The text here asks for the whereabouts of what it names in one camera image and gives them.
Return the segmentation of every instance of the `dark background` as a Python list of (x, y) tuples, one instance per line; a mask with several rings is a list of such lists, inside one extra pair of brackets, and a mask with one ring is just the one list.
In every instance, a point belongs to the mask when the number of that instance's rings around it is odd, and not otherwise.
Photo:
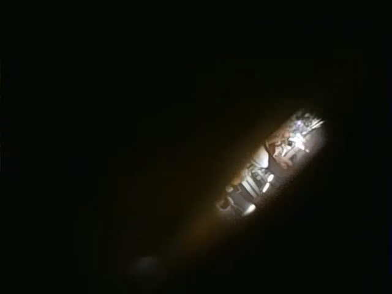
[(310, 106), (328, 121), (324, 150), (158, 289), (387, 293), (389, 35), (370, 21), (156, 21), (53, 42), (34, 141), (50, 158), (35, 242), (55, 292), (145, 290), (131, 264), (162, 261), (244, 154)]

